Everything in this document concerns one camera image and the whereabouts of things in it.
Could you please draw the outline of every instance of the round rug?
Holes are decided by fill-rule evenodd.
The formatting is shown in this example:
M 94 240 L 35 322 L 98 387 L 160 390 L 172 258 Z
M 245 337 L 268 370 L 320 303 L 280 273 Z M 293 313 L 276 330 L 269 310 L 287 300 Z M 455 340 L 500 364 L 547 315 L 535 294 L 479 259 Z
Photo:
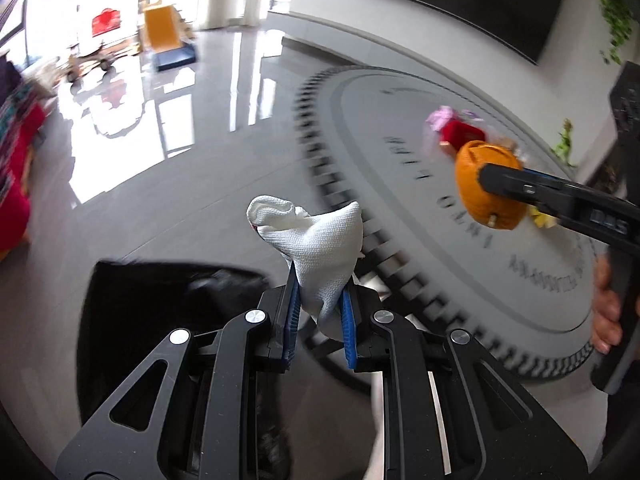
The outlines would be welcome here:
M 427 146 L 425 119 L 441 105 L 516 140 L 527 167 L 567 177 L 542 142 L 444 76 L 348 66 L 311 78 L 295 103 L 314 183 L 332 209 L 360 202 L 365 261 L 393 292 L 392 308 L 433 332 L 469 330 L 525 378 L 564 376 L 592 351 L 602 245 L 531 218 L 513 231 L 474 222 L 453 160 Z

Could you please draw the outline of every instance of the white wall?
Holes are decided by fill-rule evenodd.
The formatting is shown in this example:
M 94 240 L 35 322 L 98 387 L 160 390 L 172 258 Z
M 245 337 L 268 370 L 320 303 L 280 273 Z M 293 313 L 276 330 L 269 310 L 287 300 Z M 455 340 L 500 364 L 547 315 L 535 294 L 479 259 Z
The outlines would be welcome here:
M 293 0 L 290 12 L 347 25 L 427 57 L 491 95 L 551 145 L 562 120 L 574 129 L 580 162 L 607 127 L 608 94 L 618 65 L 599 54 L 609 44 L 598 0 L 563 0 L 539 65 L 487 35 L 408 0 Z M 635 41 L 623 49 L 633 56 Z

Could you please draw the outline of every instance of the silver screw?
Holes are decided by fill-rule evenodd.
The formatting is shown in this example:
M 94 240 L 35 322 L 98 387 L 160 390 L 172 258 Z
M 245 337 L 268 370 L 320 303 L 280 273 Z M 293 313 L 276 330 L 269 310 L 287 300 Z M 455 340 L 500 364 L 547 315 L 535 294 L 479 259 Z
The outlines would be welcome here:
M 471 341 L 471 336 L 466 330 L 454 330 L 451 332 L 451 340 L 459 345 L 466 345 Z
M 174 330 L 169 334 L 169 341 L 171 341 L 174 345 L 181 345 L 182 343 L 186 343 L 188 340 L 189 332 L 187 332 L 183 328 Z
M 379 310 L 373 315 L 373 319 L 378 323 L 391 323 L 394 320 L 394 313 L 388 310 Z
M 262 323 L 267 315 L 261 310 L 250 310 L 244 314 L 244 318 L 249 323 Z

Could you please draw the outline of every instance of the green plant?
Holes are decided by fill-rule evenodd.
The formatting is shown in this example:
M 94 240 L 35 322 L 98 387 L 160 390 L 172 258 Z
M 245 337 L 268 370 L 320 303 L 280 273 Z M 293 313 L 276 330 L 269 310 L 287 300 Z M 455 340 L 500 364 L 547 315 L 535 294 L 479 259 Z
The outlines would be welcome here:
M 557 158 L 562 160 L 567 166 L 570 168 L 574 168 L 574 165 L 569 162 L 569 157 L 571 156 L 571 134 L 574 130 L 574 125 L 569 119 L 565 119 L 562 123 L 562 131 L 560 134 L 560 142 L 558 145 L 551 149 L 552 152 L 556 155 Z
M 633 15 L 624 0 L 600 0 L 600 10 L 602 17 L 609 25 L 611 35 L 609 52 L 605 53 L 601 50 L 600 55 L 606 64 L 611 61 L 622 64 L 618 52 L 620 47 L 631 38 Z

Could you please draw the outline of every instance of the finger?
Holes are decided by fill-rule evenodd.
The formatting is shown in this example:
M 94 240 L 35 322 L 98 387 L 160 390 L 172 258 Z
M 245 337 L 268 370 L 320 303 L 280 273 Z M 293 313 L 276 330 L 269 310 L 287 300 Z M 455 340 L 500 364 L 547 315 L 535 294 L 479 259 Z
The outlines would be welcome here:
M 602 339 L 605 343 L 610 345 L 618 345 L 622 340 L 622 329 L 617 323 L 610 322 L 608 319 L 602 316 L 596 315 L 593 318 L 593 329 L 591 333 L 594 333 Z
M 621 313 L 620 298 L 612 290 L 596 291 L 593 297 L 593 311 L 609 321 L 618 322 Z
M 597 334 L 591 334 L 591 344 L 595 347 L 595 349 L 601 354 L 608 354 L 611 350 L 611 345 L 605 343 L 602 339 L 598 337 Z
M 611 266 L 607 255 L 598 256 L 594 270 L 594 282 L 597 288 L 607 288 L 611 281 Z

